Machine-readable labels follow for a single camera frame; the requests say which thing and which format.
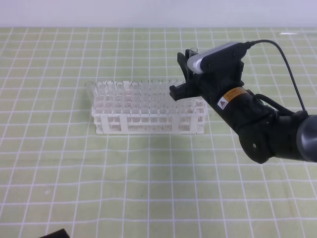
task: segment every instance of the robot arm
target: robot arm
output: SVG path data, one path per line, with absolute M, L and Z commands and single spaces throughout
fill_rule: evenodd
M 282 53 L 302 111 L 294 113 L 243 88 L 241 59 L 252 45 L 261 42 L 274 44 Z M 238 134 L 243 150 L 253 161 L 262 164 L 278 157 L 317 162 L 317 116 L 306 112 L 285 55 L 275 42 L 229 42 L 201 54 L 186 50 L 185 55 L 178 53 L 177 61 L 186 82 L 171 86 L 171 97 L 177 101 L 202 96 Z

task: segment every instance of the white wall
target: white wall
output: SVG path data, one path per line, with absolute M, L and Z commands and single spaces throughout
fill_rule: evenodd
M 317 26 L 316 0 L 2 0 L 0 26 Z

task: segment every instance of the orange warning label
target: orange warning label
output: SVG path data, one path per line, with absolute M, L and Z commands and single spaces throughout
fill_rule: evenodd
M 233 88 L 230 91 L 228 91 L 223 98 L 227 101 L 230 102 L 232 99 L 234 99 L 235 97 L 237 97 L 240 94 L 243 93 L 248 93 L 244 88 Z

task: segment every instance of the table surface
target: table surface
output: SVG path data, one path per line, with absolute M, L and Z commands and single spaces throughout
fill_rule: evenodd
M 95 133 L 85 82 L 183 80 L 178 52 L 255 39 L 317 114 L 316 28 L 0 28 L 1 237 L 316 237 L 317 166 L 255 164 L 210 108 L 203 135 Z M 300 109 L 274 46 L 243 61 L 246 88 Z

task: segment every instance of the black object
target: black object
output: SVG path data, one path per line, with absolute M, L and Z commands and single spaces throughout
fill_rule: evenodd
M 65 229 L 61 229 L 57 232 L 48 234 L 46 236 L 40 237 L 40 238 L 70 238 Z
M 257 43 L 278 47 L 289 69 L 303 110 L 296 113 L 262 94 L 245 90 L 241 59 Z M 282 49 L 269 40 L 230 43 L 189 57 L 177 54 L 185 83 L 171 86 L 174 100 L 202 96 L 239 135 L 245 153 L 260 164 L 271 157 L 317 162 L 317 116 L 309 116 Z

